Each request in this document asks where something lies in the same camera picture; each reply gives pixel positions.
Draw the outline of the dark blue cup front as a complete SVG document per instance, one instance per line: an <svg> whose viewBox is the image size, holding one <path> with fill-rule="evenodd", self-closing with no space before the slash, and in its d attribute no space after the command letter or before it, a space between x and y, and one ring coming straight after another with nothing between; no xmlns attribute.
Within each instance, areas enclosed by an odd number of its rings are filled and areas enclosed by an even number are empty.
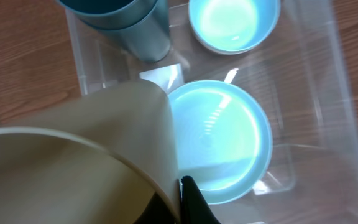
<svg viewBox="0 0 358 224"><path fill-rule="evenodd" d="M109 24L126 24L126 27L103 29L89 22L85 24L139 60L157 62L168 54L171 41L166 0L113 1L112 4L118 18L111 19Z"/></svg>

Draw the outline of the light blue bowl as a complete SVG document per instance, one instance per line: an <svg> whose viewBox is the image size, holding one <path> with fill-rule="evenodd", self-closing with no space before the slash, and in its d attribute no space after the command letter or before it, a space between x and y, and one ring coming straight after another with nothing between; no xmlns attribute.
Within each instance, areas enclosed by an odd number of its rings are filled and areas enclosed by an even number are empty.
<svg viewBox="0 0 358 224"><path fill-rule="evenodd" d="M219 50L244 50L263 42L280 17L280 0L190 0L192 30Z"/></svg>

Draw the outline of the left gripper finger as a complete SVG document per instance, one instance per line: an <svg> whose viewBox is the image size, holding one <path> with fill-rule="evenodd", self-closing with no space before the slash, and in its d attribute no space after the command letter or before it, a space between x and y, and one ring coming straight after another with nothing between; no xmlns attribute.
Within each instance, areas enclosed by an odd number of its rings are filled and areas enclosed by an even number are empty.
<svg viewBox="0 0 358 224"><path fill-rule="evenodd" d="M181 178L181 222L184 224L220 224L191 176Z"/></svg>

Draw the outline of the clear plastic storage bin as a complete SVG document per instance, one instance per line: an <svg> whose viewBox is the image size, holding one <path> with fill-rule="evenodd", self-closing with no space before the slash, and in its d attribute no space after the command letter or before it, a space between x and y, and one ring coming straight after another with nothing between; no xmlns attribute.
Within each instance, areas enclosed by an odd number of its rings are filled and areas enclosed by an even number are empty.
<svg viewBox="0 0 358 224"><path fill-rule="evenodd" d="M273 32L240 55L218 55L198 42L186 1L168 6L172 47L157 63L137 60L67 12L81 93L175 64L185 83L228 79L267 114L273 155L247 195L211 207L216 218L358 223L358 127L331 1L283 1Z"/></svg>

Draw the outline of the light blue plate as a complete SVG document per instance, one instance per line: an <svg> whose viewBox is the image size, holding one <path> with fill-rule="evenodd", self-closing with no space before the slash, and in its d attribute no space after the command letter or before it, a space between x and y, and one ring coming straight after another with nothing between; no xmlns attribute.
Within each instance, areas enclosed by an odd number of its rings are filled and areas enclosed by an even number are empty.
<svg viewBox="0 0 358 224"><path fill-rule="evenodd" d="M168 95L180 176L191 176L209 205L237 200L266 173L273 152L269 119L238 86L187 83Z"/></svg>

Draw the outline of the dark blue cup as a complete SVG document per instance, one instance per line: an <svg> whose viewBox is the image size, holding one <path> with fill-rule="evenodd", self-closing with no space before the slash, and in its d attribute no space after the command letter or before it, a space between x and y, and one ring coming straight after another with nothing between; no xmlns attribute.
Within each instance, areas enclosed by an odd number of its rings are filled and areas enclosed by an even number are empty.
<svg viewBox="0 0 358 224"><path fill-rule="evenodd" d="M171 41L166 0L113 1L112 4L118 18L111 19L109 24L126 24L126 27L103 29L89 22L85 24L139 60L157 62L168 54Z"/></svg>
<svg viewBox="0 0 358 224"><path fill-rule="evenodd" d="M157 0L57 0L83 22L99 29L123 29L141 21Z"/></svg>

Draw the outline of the cream cup front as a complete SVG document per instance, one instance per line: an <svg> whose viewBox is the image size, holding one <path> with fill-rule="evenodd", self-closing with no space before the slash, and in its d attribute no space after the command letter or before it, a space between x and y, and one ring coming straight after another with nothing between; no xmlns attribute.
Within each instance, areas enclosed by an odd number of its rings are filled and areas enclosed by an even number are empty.
<svg viewBox="0 0 358 224"><path fill-rule="evenodd" d="M125 82L0 126L0 223L179 223L167 94Z"/></svg>

